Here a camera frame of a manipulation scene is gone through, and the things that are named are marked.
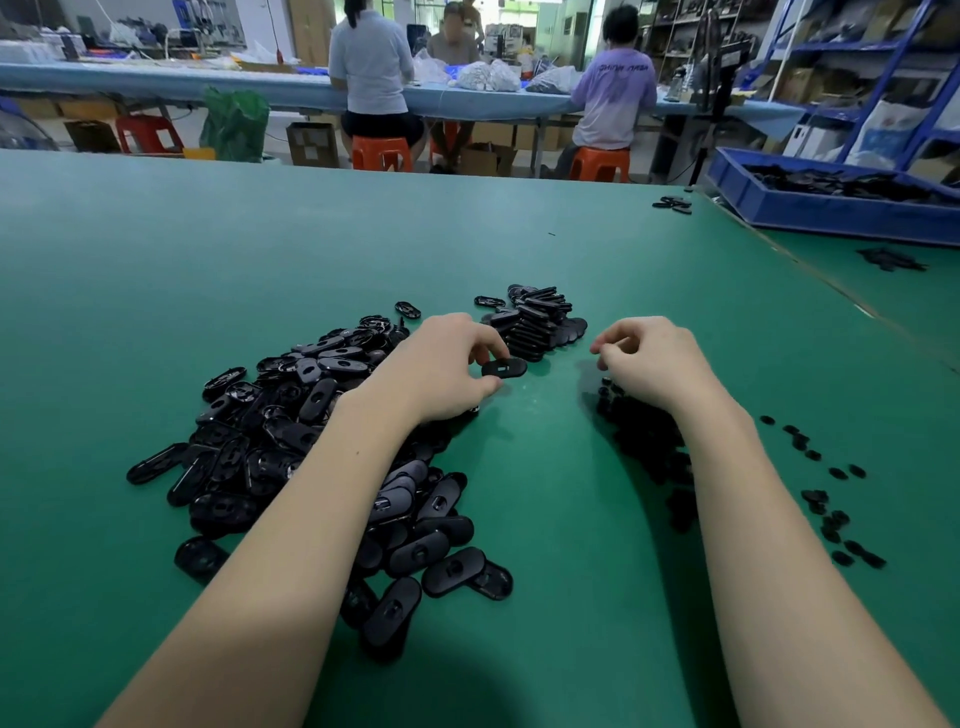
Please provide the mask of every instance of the forearm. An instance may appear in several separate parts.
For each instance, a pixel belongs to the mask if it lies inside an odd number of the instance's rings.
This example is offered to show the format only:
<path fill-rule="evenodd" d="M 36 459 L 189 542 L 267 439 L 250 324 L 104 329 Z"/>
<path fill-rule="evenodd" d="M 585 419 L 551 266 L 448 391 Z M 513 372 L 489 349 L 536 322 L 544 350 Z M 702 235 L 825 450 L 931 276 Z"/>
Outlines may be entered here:
<path fill-rule="evenodd" d="M 831 563 L 751 417 L 719 386 L 675 417 L 745 728 L 948 725 Z"/>
<path fill-rule="evenodd" d="M 341 398 L 297 473 L 102 726 L 301 725 L 372 501 L 416 424 L 365 392 L 369 384 Z"/>

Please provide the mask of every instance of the orange stool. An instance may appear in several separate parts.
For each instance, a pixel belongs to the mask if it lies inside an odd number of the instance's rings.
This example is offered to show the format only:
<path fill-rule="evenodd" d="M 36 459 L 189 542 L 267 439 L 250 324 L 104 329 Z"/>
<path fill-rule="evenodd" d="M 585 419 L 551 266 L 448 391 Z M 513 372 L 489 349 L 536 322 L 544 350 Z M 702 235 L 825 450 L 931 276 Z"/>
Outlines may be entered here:
<path fill-rule="evenodd" d="M 453 147 L 453 142 L 457 140 L 457 134 L 460 133 L 460 122 L 457 121 L 444 121 L 444 136 L 446 137 L 446 148 L 450 149 Z M 467 144 L 473 142 L 473 137 L 467 140 Z M 433 157 L 440 154 L 440 150 L 437 148 L 437 142 L 433 140 L 433 134 L 430 135 L 430 163 L 433 163 Z"/>
<path fill-rule="evenodd" d="M 573 158 L 570 178 L 582 182 L 613 182 L 616 170 L 620 181 L 630 181 L 630 149 L 593 149 L 582 147 Z"/>
<path fill-rule="evenodd" d="M 171 152 L 182 152 L 183 142 L 180 141 L 180 135 L 174 129 L 173 123 L 162 116 L 150 116 L 148 114 L 138 114 L 136 116 L 118 116 L 116 119 L 117 136 L 120 137 L 120 149 L 125 155 L 131 153 L 127 145 L 127 132 L 136 140 L 136 145 L 140 152 L 148 155 L 170 154 Z M 173 139 L 174 148 L 167 149 L 160 141 L 157 132 L 167 132 Z"/>
<path fill-rule="evenodd" d="M 371 139 L 368 136 L 353 138 L 353 169 L 365 169 L 368 172 L 387 172 L 391 167 L 396 172 L 413 172 L 414 161 L 410 157 L 410 145 L 407 140 L 397 137 L 391 139 Z"/>

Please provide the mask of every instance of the black shorts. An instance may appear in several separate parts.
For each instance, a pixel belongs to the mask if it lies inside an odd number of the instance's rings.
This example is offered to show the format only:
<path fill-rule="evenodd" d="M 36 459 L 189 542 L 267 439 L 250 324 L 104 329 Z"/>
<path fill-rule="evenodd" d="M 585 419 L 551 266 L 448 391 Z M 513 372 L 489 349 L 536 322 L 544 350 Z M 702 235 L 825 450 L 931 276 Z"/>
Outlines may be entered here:
<path fill-rule="evenodd" d="M 344 111 L 344 115 L 340 117 L 340 126 L 349 137 L 390 139 L 402 136 L 411 147 L 423 139 L 426 133 L 423 119 L 410 111 L 384 114 Z"/>

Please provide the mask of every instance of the box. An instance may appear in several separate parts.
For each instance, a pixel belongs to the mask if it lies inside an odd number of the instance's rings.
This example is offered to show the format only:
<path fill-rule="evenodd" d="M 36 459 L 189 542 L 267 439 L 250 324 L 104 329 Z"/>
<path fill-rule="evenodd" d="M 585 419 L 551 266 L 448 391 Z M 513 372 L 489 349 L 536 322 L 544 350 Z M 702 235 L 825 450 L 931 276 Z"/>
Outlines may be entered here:
<path fill-rule="evenodd" d="M 510 177 L 516 149 L 499 144 L 474 142 L 460 152 L 459 174 L 472 177 Z"/>
<path fill-rule="evenodd" d="M 296 167 L 326 167 L 337 169 L 337 133 L 332 124 L 295 121 L 287 127 L 290 159 Z"/>

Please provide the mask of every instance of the white plastic bag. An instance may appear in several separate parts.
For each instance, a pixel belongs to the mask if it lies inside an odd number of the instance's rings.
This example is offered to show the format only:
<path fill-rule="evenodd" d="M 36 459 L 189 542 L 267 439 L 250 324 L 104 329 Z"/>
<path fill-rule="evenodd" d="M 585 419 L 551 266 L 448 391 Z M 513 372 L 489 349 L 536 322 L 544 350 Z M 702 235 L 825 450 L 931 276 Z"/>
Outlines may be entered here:
<path fill-rule="evenodd" d="M 483 61 L 465 65 L 457 74 L 456 85 L 473 91 L 492 91 L 490 67 Z"/>
<path fill-rule="evenodd" d="M 430 58 L 426 48 L 421 48 L 414 56 L 414 78 L 425 84 L 445 84 L 450 74 L 446 72 L 446 63 Z"/>
<path fill-rule="evenodd" d="M 560 65 L 534 76 L 534 80 L 527 85 L 527 91 L 566 95 L 573 91 L 579 80 L 576 68 L 572 65 Z"/>
<path fill-rule="evenodd" d="M 496 59 L 490 64 L 490 83 L 493 91 L 519 91 L 520 75 L 503 61 Z"/>
<path fill-rule="evenodd" d="M 903 104 L 877 103 L 863 123 L 845 163 L 893 169 L 897 157 L 927 112 L 928 109 L 914 109 Z"/>

